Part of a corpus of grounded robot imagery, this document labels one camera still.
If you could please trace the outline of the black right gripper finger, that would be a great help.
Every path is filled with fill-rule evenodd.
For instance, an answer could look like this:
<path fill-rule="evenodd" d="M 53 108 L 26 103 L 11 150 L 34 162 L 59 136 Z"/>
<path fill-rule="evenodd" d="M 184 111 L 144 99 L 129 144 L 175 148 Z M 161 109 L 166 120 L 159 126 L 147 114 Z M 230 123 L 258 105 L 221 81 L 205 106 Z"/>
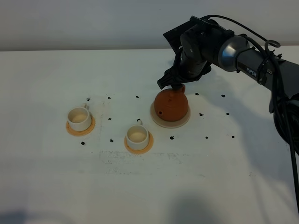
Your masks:
<path fill-rule="evenodd" d="M 184 83 L 183 78 L 180 75 L 179 68 L 172 66 L 164 72 L 162 78 L 157 81 L 159 88 L 162 90 L 163 88 L 170 86 L 172 89 L 179 89 Z"/>
<path fill-rule="evenodd" d="M 173 78 L 172 79 L 172 83 L 171 83 L 171 87 L 173 89 L 180 89 L 181 87 L 183 87 L 185 84 L 187 83 L 191 83 L 191 82 L 197 82 L 199 79 L 198 78 L 192 78 L 192 79 L 186 79 L 186 78 Z"/>

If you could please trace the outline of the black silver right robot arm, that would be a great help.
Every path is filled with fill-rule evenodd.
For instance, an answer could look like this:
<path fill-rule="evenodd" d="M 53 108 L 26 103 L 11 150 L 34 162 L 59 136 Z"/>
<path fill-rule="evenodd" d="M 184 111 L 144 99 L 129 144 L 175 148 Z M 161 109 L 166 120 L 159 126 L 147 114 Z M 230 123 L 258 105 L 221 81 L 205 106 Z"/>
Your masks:
<path fill-rule="evenodd" d="M 292 134 L 299 149 L 299 67 L 263 49 L 246 35 L 236 35 L 216 21 L 188 21 L 164 34 L 175 52 L 173 66 L 158 86 L 180 87 L 198 81 L 215 65 L 227 72 L 243 72 L 271 91 L 269 111 L 279 135 Z"/>

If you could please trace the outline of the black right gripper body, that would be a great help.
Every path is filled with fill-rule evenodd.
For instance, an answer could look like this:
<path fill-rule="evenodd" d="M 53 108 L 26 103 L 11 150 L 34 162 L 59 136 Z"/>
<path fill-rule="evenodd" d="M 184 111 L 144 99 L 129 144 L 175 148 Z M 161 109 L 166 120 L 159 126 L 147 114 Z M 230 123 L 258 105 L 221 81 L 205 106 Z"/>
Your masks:
<path fill-rule="evenodd" d="M 234 36 L 217 23 L 194 25 L 180 36 L 182 52 L 178 74 L 185 82 L 193 82 L 202 76 L 211 64 L 218 63 L 221 46 Z"/>

